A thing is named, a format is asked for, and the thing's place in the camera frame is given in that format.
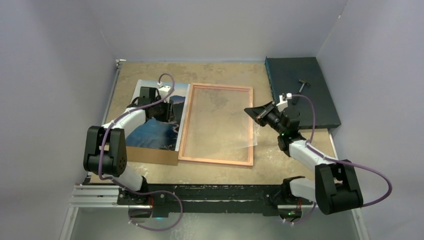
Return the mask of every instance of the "white wall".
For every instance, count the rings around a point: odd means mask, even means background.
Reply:
[[[318,61],[342,158],[386,173],[393,193],[363,209],[373,240],[424,238],[424,2],[350,0]],[[365,201],[384,181],[357,171]]]
[[[0,239],[58,239],[114,58],[83,0],[0,3]]]
[[[115,58],[315,56],[347,0],[88,0]]]

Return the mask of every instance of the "marble-patterned surface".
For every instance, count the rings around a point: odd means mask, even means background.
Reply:
[[[131,101],[139,79],[157,80],[162,73],[170,73],[176,82],[209,83],[253,87],[254,106],[272,100],[267,72],[263,63],[201,63],[201,62],[126,62],[122,66],[110,104],[107,120],[123,112]],[[305,138],[311,131],[302,130]],[[326,129],[317,129],[313,145],[329,156],[334,156]],[[277,146],[277,134],[270,127],[258,129],[254,147],[254,166],[223,166],[180,161],[178,166],[129,162],[128,166],[146,176],[149,183],[190,184],[281,184],[283,179],[314,174],[297,160],[287,157]],[[92,183],[100,180],[96,175]]]

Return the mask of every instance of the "t-handle tool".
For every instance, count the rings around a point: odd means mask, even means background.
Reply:
[[[298,95],[301,94],[305,85],[308,86],[308,87],[311,86],[307,81],[304,81],[304,80],[301,80],[301,79],[299,79],[299,83],[302,83],[302,86],[300,87],[299,91],[297,92]],[[293,101],[291,101],[291,104],[296,105],[298,103],[298,101],[299,101],[299,97],[295,97],[293,99]]]

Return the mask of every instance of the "dark green book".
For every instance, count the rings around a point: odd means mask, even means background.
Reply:
[[[296,94],[302,86],[299,79],[306,81],[310,86],[305,86],[301,94],[313,103],[315,127],[331,129],[340,126],[339,115],[316,57],[266,58],[265,66],[275,103],[279,102],[279,95],[282,93]],[[288,101],[289,106],[293,106],[292,101]],[[309,102],[300,98],[294,107],[300,112],[299,127],[311,129],[313,118]]]

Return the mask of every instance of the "purple wire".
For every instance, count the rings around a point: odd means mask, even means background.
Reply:
[[[161,83],[161,79],[165,75],[166,76],[169,76],[171,78],[171,80],[172,80],[171,90],[168,92],[168,94],[165,97],[163,97],[160,100],[155,101],[153,103],[150,103],[150,104],[147,104],[147,105],[143,105],[143,106],[140,106],[140,107],[137,107],[137,108],[134,108],[134,109],[131,109],[129,111],[124,112],[122,115],[118,116],[115,120],[113,120],[109,124],[109,126],[107,127],[106,131],[104,132],[103,141],[101,142],[100,158],[99,158],[99,161],[98,161],[98,177],[101,180],[111,180],[112,179],[111,176],[103,177],[103,157],[105,155],[105,145],[106,145],[106,140],[108,138],[108,134],[111,131],[112,127],[115,125],[115,123],[117,123],[119,120],[121,120],[123,117],[127,116],[128,114],[131,114],[131,113],[133,113],[135,111],[140,111],[140,110],[146,109],[146,108],[151,107],[151,106],[154,106],[156,104],[159,104],[159,103],[163,102],[165,99],[167,99],[174,92],[174,89],[175,89],[175,80],[174,80],[174,77],[171,74],[169,74],[169,73],[162,73],[159,76],[159,80],[158,80],[159,83]],[[125,190],[127,190],[127,191],[129,191],[129,192],[131,192],[133,194],[139,195],[139,196],[146,196],[146,195],[151,195],[151,194],[165,193],[165,194],[172,195],[178,201],[179,207],[180,207],[180,212],[179,212],[179,217],[178,217],[177,221],[174,224],[172,224],[172,225],[170,225],[168,227],[165,227],[165,228],[151,228],[151,227],[143,226],[143,225],[140,225],[140,224],[136,223],[135,221],[133,221],[131,219],[131,216],[128,215],[130,222],[132,224],[136,225],[137,227],[140,227],[140,228],[146,229],[146,230],[150,230],[150,231],[162,232],[162,231],[166,231],[166,230],[169,230],[169,229],[175,227],[181,221],[181,219],[183,218],[183,203],[178,198],[178,196],[175,195],[174,193],[172,193],[170,191],[165,191],[165,190],[159,190],[159,191],[151,191],[151,192],[141,193],[141,192],[136,192],[136,191],[134,191],[132,189],[129,189],[126,186],[120,184],[119,182],[117,182],[115,180],[112,180],[112,182],[114,184],[118,185],[119,187],[121,187],[121,188],[123,188],[123,189],[125,189]]]
[[[381,173],[381,172],[379,172],[379,171],[377,171],[377,170],[375,170],[371,167],[368,167],[368,166],[360,165],[360,164],[353,163],[353,162],[340,161],[340,160],[334,159],[332,157],[327,157],[327,156],[323,155],[321,152],[319,152],[318,150],[316,150],[315,148],[313,148],[309,143],[306,144],[306,147],[309,150],[311,150],[312,152],[314,152],[316,155],[322,157],[324,160],[328,160],[328,161],[333,162],[333,163],[343,164],[343,165],[352,166],[352,167],[356,167],[356,168],[359,168],[359,169],[367,170],[369,172],[377,174],[378,176],[382,177],[387,182],[387,185],[388,185],[387,192],[382,197],[378,198],[377,200],[365,203],[364,205],[362,205],[362,207],[368,207],[368,206],[377,204],[377,203],[383,201],[384,199],[386,199],[392,193],[392,190],[393,190],[392,183],[390,182],[389,178],[387,176],[385,176],[383,173]]]
[[[314,212],[314,210],[315,210],[315,207],[317,206],[317,204],[314,202],[313,203],[313,206],[312,206],[312,209],[308,212],[308,214],[304,217],[304,218],[301,218],[299,221],[297,221],[297,222],[293,222],[293,225],[298,225],[298,224],[301,224],[301,223],[303,223],[306,219],[308,219],[311,215],[312,215],[312,213]]]
[[[310,134],[309,142],[312,143],[312,139],[314,138],[314,133],[315,133],[315,108],[314,108],[314,104],[312,104],[312,101],[307,96],[304,96],[302,94],[293,94],[293,95],[291,95],[291,97],[292,98],[295,98],[295,97],[304,98],[310,104],[310,108],[312,109],[312,133]]]

